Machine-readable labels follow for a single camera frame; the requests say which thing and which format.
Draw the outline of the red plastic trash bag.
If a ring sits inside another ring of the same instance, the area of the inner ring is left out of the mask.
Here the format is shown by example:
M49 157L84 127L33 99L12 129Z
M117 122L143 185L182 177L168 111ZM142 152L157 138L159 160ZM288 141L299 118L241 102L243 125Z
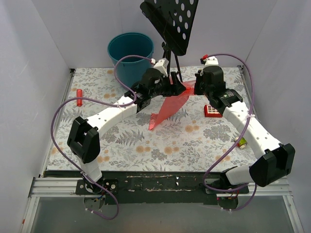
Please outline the red plastic trash bag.
M189 97L194 95L195 80L186 81L183 85L186 87L186 90L182 94L166 97L159 112L151 114L148 130L153 130L161 122L172 117L183 107Z

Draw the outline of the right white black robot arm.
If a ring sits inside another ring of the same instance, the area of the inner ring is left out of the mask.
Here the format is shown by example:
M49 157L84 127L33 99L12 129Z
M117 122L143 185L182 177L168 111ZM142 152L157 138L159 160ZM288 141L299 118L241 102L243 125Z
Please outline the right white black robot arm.
M257 159L251 166L237 166L221 172L212 188L231 193L240 184L254 182L265 187L289 175L294 162L294 147L290 143L282 144L251 116L238 92L226 87L223 70L217 65L207 66L195 77L194 93L207 96L210 105L243 134Z

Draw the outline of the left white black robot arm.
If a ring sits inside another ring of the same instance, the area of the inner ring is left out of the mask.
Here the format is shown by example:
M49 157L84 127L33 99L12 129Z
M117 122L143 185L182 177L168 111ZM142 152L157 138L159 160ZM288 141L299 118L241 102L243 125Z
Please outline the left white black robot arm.
M97 162L101 137L119 122L147 107L152 98L179 96L184 91L186 87L175 72L168 77L155 68L149 68L112 107L85 119L79 116L73 121L67 145L77 156L83 173L90 178L86 187L92 194L99 194L104 187Z

